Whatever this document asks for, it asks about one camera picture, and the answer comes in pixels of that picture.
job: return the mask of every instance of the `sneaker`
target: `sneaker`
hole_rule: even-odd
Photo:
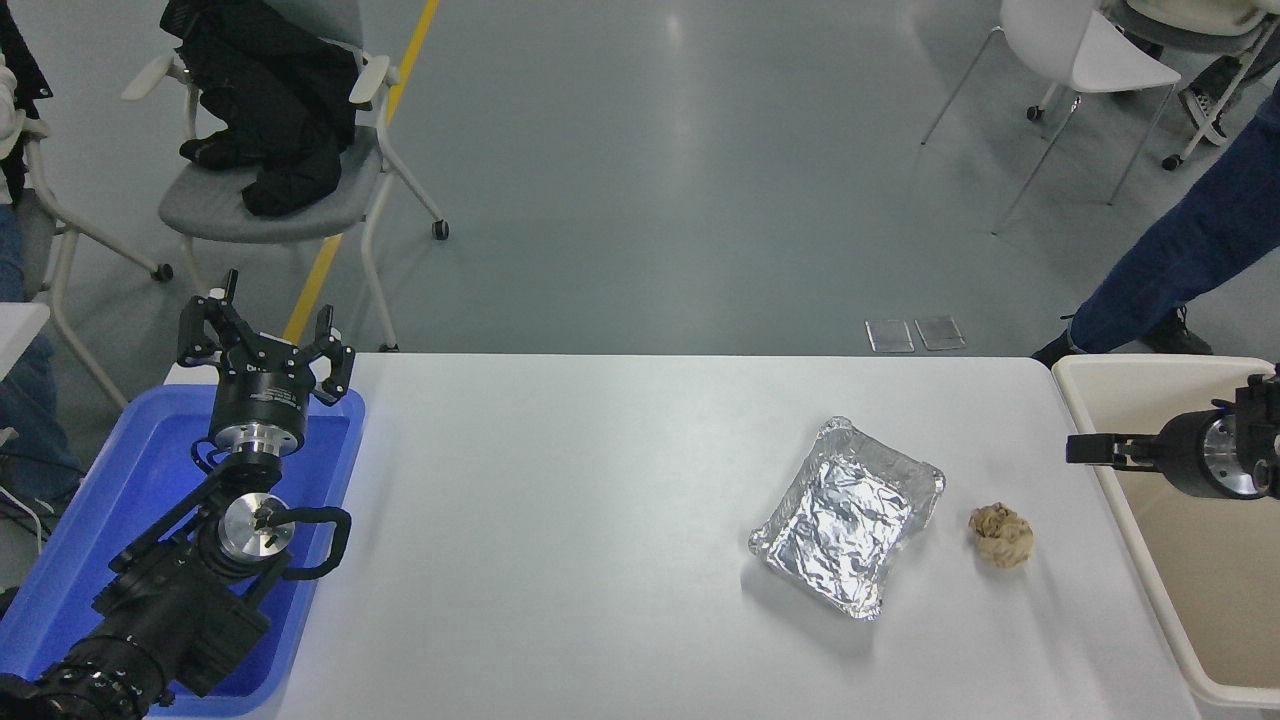
[[[1213,113],[1213,105],[1217,104],[1216,100],[1190,86],[1178,94],[1178,100],[1181,101],[1183,110],[1187,110],[1187,117],[1192,119],[1192,124],[1197,129],[1204,128],[1204,140],[1219,147],[1226,145],[1226,133],[1222,132],[1222,126],[1217,124],[1222,119],[1222,114],[1219,113],[1217,119],[1212,123],[1206,123],[1210,114]]]
[[[1062,331],[1062,334],[1053,338],[1044,347],[1033,352],[1032,360],[1037,360],[1041,365],[1052,370],[1053,364],[1068,355],[1076,355],[1076,352],[1071,350],[1071,341],[1068,340],[1066,331]]]
[[[1187,307],[1175,307],[1156,327],[1142,336],[1142,342],[1156,352],[1170,355],[1212,355],[1213,348],[1187,329]]]

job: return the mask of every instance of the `person's leg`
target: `person's leg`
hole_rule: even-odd
[[[1266,45],[1258,50],[1257,59],[1249,65],[1249,70],[1240,79],[1231,97],[1228,99],[1212,123],[1208,119],[1213,114],[1213,108],[1217,106],[1217,101],[1226,92],[1226,88],[1230,87],[1231,79],[1240,72],[1240,60],[1238,58],[1224,55],[1213,60],[1201,74],[1196,76],[1196,79],[1178,94],[1178,100],[1181,102],[1192,123],[1197,128],[1204,128],[1204,140],[1219,146],[1226,145],[1228,136],[1220,123],[1222,115],[1240,99],[1240,92],[1245,87],[1267,74],[1276,63],[1280,63],[1280,32],[1272,33]]]
[[[1258,56],[1253,60],[1253,65],[1249,67],[1249,72],[1244,74],[1240,79],[1240,85],[1236,86],[1235,92],[1239,94],[1242,90],[1257,82],[1258,78],[1271,72],[1271,68],[1280,63],[1280,29],[1271,35],[1258,50]],[[1196,79],[1190,82],[1190,87],[1208,95],[1215,102],[1222,97],[1226,92],[1226,87],[1231,85],[1231,79],[1240,72],[1239,58],[1233,58],[1230,55],[1224,55],[1204,68]]]
[[[1187,195],[1143,233],[1068,328],[1073,350],[1107,352],[1280,245],[1280,87]]]
[[[22,302],[22,234],[9,205],[0,205],[0,302]],[[0,428],[18,437],[0,446],[5,486],[28,497],[52,500],[76,487],[81,473],[67,434],[58,424],[58,397],[50,366],[54,348],[36,336],[0,380]]]

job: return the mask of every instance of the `gray chair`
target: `gray chair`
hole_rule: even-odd
[[[67,319],[65,302],[76,246],[81,236],[88,237],[138,265],[151,274],[151,279],[157,282],[173,279],[173,268],[134,251],[58,201],[45,177],[45,160],[40,145],[49,135],[50,129],[46,123],[23,115],[20,128],[14,136],[0,141],[0,155],[6,155],[8,149],[14,143],[22,143],[27,161],[27,177],[31,181],[31,187],[14,199],[14,213],[18,217],[18,228],[23,240],[23,297],[31,301],[41,292],[49,292],[49,311],[54,327],[58,328],[59,334],[102,388],[102,392],[111,398],[116,407],[124,410],[127,404],[124,393],[76,334]],[[56,246],[55,237],[61,238]],[[47,272],[50,264],[54,266],[51,277]]]
[[[387,137],[387,100],[399,83],[399,70],[387,55],[370,55],[362,49],[360,5],[356,0],[268,0],[285,19],[351,50],[360,58],[362,70],[351,90],[352,104],[371,109],[372,126],[356,127],[355,142],[342,154],[342,179],[338,188],[320,201],[287,217],[259,218],[244,209],[241,188],[250,184],[256,169],[210,172],[196,165],[182,170],[160,201],[160,219],[180,233],[188,272],[196,291],[210,286],[200,274],[192,238],[221,242],[284,243],[319,240],[349,231],[364,222],[360,256],[370,295],[383,324],[385,341],[380,350],[398,350],[390,309],[383,292],[374,261],[372,238],[378,220],[387,205],[392,182],[401,179],[434,218],[431,234],[449,237],[449,225],[435,202],[392,150]],[[124,100],[141,100],[164,77],[173,77],[187,86],[187,137],[196,137],[196,108],[200,90],[191,82],[177,55],[152,60],[122,94]]]

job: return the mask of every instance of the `black jacket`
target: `black jacket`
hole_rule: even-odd
[[[355,56],[285,20],[262,0],[170,0],[160,19],[201,105],[227,129],[180,149],[210,169],[262,164],[242,191],[259,215],[283,215],[338,187],[352,142]]]

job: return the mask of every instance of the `crumpled paper ball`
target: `crumpled paper ball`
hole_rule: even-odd
[[[1016,568],[1032,555],[1036,534],[1030,524],[1004,502],[979,507],[969,515],[978,556],[996,568]]]

